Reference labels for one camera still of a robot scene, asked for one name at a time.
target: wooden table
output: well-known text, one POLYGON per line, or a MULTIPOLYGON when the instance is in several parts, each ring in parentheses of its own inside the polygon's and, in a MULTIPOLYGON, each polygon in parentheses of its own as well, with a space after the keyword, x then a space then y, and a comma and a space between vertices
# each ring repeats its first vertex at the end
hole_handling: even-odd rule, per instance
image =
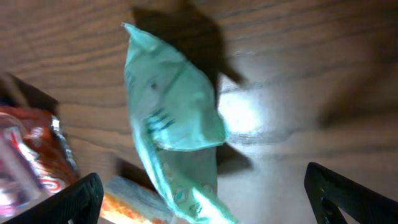
POLYGON ((215 84, 229 146, 251 163, 220 166, 220 199, 245 223, 315 223, 310 161, 398 200, 397 10, 383 0, 5 0, 0 65, 61 102, 82 173, 106 181, 116 156, 141 165, 120 27, 137 24, 215 84))

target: crumpled green wrapper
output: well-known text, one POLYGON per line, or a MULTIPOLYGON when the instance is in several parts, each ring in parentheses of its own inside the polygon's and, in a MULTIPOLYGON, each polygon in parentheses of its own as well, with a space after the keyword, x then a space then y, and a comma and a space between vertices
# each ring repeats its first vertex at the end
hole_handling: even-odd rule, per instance
POLYGON ((136 150, 158 193, 190 223, 237 223, 217 198, 215 146, 226 139, 207 77, 166 42, 123 24, 136 150))

